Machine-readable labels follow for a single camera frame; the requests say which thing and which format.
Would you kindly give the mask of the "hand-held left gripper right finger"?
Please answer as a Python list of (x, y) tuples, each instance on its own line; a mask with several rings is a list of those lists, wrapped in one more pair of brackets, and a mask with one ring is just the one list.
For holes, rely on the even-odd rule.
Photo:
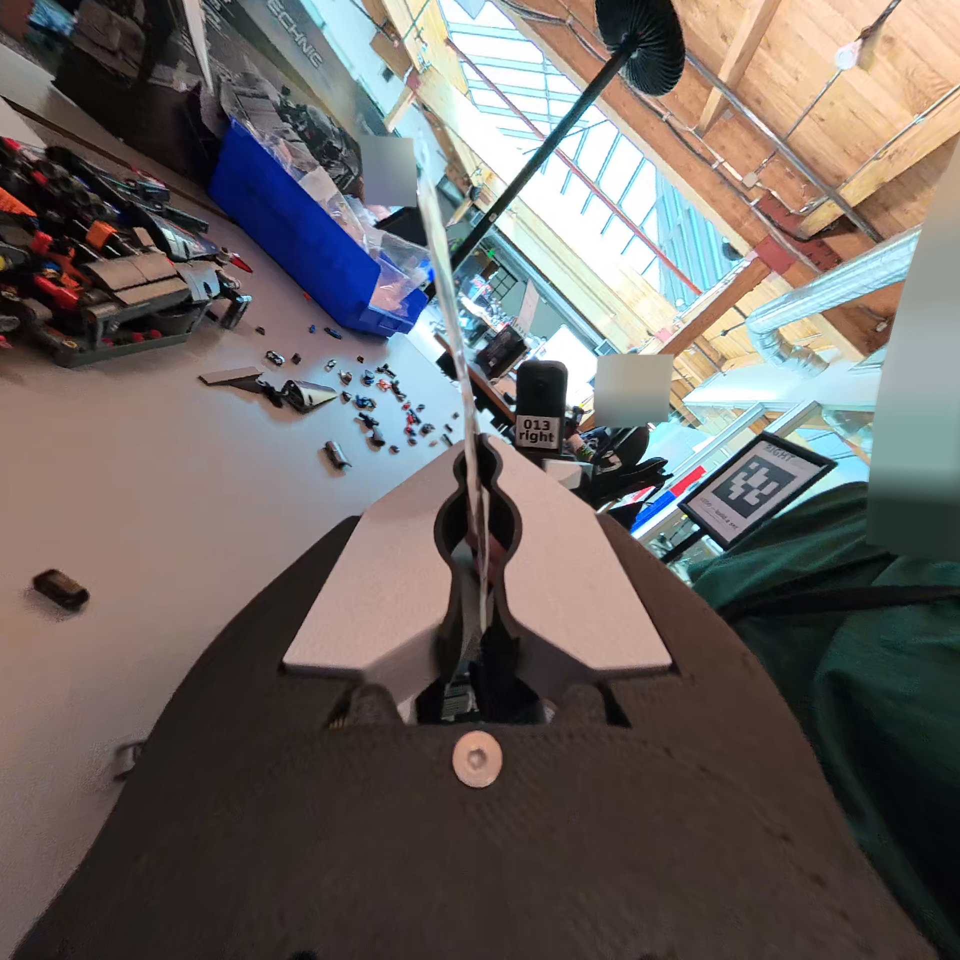
[(673, 659), (600, 516), (504, 440), (478, 441), (489, 625), (478, 716), (491, 724), (629, 724), (614, 684)]

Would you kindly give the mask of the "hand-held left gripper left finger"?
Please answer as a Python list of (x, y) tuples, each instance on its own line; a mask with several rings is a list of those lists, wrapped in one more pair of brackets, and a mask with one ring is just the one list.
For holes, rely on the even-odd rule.
[(468, 522), (457, 441), (363, 512), (282, 656), (284, 671), (381, 687), (411, 723), (465, 720), (481, 625)]

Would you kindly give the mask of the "lego sticker sheet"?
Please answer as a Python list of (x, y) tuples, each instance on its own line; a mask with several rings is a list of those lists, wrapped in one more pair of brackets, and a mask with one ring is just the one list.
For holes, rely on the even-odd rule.
[(479, 577), (478, 621), (481, 635), (484, 635), (491, 625), (492, 618), (490, 607), (489, 495), (486, 492), (480, 471), (477, 449), (480, 432), (464, 339), (459, 323), (447, 230), (441, 215), (436, 186), (431, 181), (427, 169), (426, 151), (418, 149), (417, 155), (419, 157), (416, 161), (417, 206), (423, 221), (434, 273), (435, 293), (431, 294), (430, 298), (436, 299), (438, 302), (462, 400), (463, 451), (469, 506), (469, 529), (473, 533), (476, 548)]

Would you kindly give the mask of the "grey lego car model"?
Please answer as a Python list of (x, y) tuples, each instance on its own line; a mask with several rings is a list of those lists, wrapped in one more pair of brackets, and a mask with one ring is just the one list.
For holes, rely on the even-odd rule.
[(149, 175), (118, 179), (62, 146), (2, 138), (1, 346), (66, 369), (234, 330), (251, 267)]

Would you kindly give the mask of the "scattered small lego parts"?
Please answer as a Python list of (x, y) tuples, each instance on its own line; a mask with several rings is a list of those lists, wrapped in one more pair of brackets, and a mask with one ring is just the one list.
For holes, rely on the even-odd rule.
[(255, 320), (250, 345), (260, 379), (277, 390), (287, 380), (334, 388), (340, 397), (300, 414), (284, 402), (258, 402), (278, 426), (309, 427), (322, 447), (337, 442), (389, 452), (437, 453), (442, 436), (462, 438), (462, 405), (455, 382), (406, 335), (382, 338), (345, 328), (326, 317)]

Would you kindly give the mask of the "grey curved lego panel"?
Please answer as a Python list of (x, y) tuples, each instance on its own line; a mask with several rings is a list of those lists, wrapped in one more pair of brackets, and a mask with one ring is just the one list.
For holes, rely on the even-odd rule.
[(340, 398), (339, 390), (304, 380), (287, 380), (281, 398), (295, 412), (306, 414)]

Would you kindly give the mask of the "black lego set box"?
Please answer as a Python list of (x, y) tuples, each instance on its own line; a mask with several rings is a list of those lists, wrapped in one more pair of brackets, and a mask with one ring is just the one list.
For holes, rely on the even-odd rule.
[(294, 174), (345, 194), (362, 179), (352, 134), (326, 110), (323, 38), (299, 2), (75, 2), (53, 88), (133, 150), (198, 185), (233, 121)]

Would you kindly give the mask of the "person's dark clothing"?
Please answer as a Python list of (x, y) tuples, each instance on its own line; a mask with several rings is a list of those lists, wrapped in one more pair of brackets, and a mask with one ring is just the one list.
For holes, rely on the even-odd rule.
[(874, 870), (958, 958), (958, 562), (871, 546), (867, 492), (817, 493), (689, 577), (774, 682)]

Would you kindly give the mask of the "blue plastic bin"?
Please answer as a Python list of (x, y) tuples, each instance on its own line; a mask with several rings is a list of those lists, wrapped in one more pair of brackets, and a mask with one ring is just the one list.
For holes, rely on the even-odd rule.
[(207, 192), (341, 327), (383, 338), (414, 329), (425, 293), (414, 287), (394, 311), (375, 305), (375, 259), (234, 119)]

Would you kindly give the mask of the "silver ventilation duct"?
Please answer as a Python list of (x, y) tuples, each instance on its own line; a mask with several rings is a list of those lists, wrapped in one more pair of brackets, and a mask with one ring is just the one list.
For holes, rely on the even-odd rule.
[(815, 378), (829, 363), (812, 349), (788, 342), (781, 329), (904, 282), (923, 230), (922, 224), (891, 237), (809, 283), (753, 310), (746, 319), (750, 342), (771, 366)]

